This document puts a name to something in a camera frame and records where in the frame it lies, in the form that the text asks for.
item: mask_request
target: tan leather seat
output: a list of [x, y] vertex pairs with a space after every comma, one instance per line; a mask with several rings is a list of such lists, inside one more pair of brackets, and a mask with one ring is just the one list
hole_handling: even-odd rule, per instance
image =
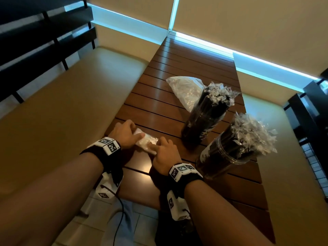
[[103, 136], [147, 62], [96, 48], [0, 120], [0, 197]]

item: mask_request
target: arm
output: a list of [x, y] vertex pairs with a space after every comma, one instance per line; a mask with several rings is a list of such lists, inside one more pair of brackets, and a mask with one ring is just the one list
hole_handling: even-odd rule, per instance
[[[132, 135], [135, 124], [117, 123], [109, 137], [122, 149], [144, 134]], [[0, 203], [0, 242], [3, 245], [51, 245], [77, 214], [103, 172], [92, 153], [84, 153]]]
[[[181, 163], [176, 145], [164, 137], [159, 145], [149, 145], [157, 152], [154, 168], [168, 175], [171, 167]], [[184, 197], [204, 245], [272, 246], [273, 244], [236, 208], [201, 180], [188, 183]]]

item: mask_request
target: wooden table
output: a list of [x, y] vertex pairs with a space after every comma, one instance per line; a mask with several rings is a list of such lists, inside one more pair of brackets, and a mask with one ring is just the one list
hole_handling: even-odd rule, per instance
[[[186, 148], [181, 140], [181, 129], [189, 112], [165, 81], [172, 76], [200, 78], [206, 85], [211, 81], [224, 83], [233, 90], [240, 91], [233, 58], [189, 45], [169, 35], [105, 135], [109, 134], [117, 122], [131, 119], [143, 132], [157, 138], [164, 136], [171, 139], [177, 145], [183, 161], [193, 163], [202, 150], [229, 126], [234, 112], [246, 112], [244, 101], [242, 96], [238, 96], [235, 105], [229, 108], [223, 121], [219, 122], [207, 138], [192, 149]], [[119, 196], [158, 210], [165, 209], [165, 205], [160, 202], [160, 190], [156, 183], [160, 183], [162, 177], [154, 173], [152, 159], [137, 147], [126, 153], [126, 157]], [[275, 242], [256, 158], [207, 183], [232, 203], [269, 240]]]

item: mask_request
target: wrist-mounted device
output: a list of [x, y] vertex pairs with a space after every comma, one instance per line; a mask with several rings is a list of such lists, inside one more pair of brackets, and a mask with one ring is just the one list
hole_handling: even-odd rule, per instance
[[114, 197], [108, 189], [116, 193], [123, 179], [123, 170], [118, 162], [121, 145], [113, 138], [104, 137], [88, 146], [80, 154], [87, 152], [93, 153], [104, 166], [103, 178], [98, 184], [94, 195], [106, 199]]
[[167, 194], [172, 218], [175, 221], [190, 219], [189, 208], [184, 199], [186, 185], [194, 180], [203, 180], [203, 176], [188, 163], [175, 164], [169, 171], [172, 190]]

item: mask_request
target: wristband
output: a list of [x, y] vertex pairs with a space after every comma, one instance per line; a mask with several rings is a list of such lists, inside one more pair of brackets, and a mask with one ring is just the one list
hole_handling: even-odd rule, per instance
[[174, 195], [184, 198], [186, 185], [194, 180], [203, 180], [203, 176], [189, 163], [175, 164], [169, 171], [169, 179]]
[[117, 155], [121, 152], [121, 145], [118, 141], [105, 137], [99, 141], [88, 146], [80, 154], [93, 153], [104, 166], [104, 172], [111, 172], [114, 164], [110, 164], [110, 161], [117, 159]]

